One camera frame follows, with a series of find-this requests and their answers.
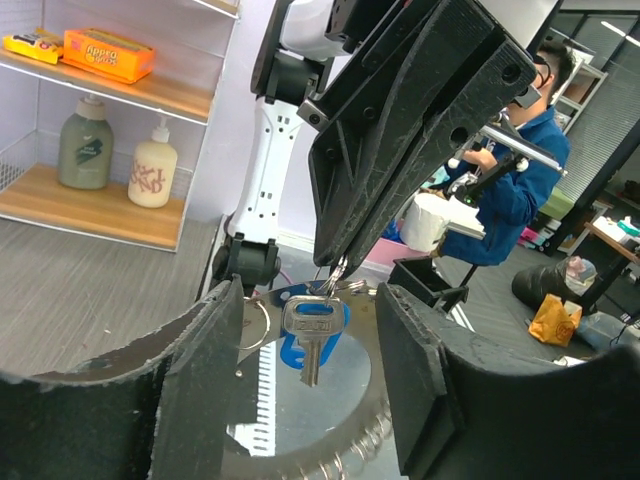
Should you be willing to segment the round steel keyring disc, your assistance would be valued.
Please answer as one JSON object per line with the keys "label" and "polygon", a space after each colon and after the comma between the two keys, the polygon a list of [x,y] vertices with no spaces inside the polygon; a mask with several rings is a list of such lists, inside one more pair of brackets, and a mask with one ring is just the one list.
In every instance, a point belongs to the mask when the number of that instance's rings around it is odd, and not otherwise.
{"label": "round steel keyring disc", "polygon": [[309,387],[280,358],[282,308],[312,282],[290,285],[248,302],[242,362],[256,359],[257,420],[233,425],[237,446],[223,456],[224,479],[364,479],[392,434],[378,342],[374,297],[366,281],[344,282],[336,293],[348,308],[346,326],[321,382]]}

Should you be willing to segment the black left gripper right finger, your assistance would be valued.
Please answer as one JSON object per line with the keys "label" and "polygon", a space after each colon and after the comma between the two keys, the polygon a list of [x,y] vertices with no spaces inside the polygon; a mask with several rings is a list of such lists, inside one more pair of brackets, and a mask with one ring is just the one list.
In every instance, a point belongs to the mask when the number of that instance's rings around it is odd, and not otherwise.
{"label": "black left gripper right finger", "polygon": [[635,479],[639,350],[575,366],[521,355],[382,284],[379,343],[411,479]]}

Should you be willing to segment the blue key tag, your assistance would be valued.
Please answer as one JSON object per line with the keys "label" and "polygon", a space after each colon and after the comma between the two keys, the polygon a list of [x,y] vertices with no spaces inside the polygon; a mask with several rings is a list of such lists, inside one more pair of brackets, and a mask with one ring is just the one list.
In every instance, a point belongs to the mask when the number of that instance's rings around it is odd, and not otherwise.
{"label": "blue key tag", "polygon": [[317,360],[318,370],[331,355],[342,332],[350,321],[350,310],[339,298],[294,295],[284,304],[280,359],[290,368],[306,368],[309,353]]}

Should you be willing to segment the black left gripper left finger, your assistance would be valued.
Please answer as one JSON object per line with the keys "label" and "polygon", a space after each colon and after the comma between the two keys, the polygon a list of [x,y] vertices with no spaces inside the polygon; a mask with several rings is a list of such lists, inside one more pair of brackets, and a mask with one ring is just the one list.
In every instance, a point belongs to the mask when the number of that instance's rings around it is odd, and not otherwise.
{"label": "black left gripper left finger", "polygon": [[217,479],[239,355],[243,289],[68,372],[1,375],[5,479]]}

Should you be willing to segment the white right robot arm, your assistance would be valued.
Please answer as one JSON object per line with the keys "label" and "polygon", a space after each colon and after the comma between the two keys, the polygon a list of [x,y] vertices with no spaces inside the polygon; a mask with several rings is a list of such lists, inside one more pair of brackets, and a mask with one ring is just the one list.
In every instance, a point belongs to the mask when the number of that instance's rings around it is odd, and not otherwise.
{"label": "white right robot arm", "polygon": [[280,262],[278,211],[300,129],[314,262],[353,273],[427,177],[525,94],[549,15],[531,1],[279,1],[255,62],[256,124],[240,202],[213,259],[246,293]]}

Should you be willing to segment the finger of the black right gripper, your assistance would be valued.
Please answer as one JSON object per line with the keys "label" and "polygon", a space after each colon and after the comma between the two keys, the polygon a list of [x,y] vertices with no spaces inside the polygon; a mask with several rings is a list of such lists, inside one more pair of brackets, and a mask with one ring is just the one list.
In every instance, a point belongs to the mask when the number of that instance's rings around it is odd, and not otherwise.
{"label": "finger of the black right gripper", "polygon": [[529,161],[538,149],[490,125],[535,68],[510,39],[406,39],[373,73],[363,45],[344,69],[344,270],[354,272],[401,206],[478,133]]}
{"label": "finger of the black right gripper", "polygon": [[356,1],[351,54],[309,97],[313,260],[358,267],[404,201],[505,104],[505,31],[477,1]]}

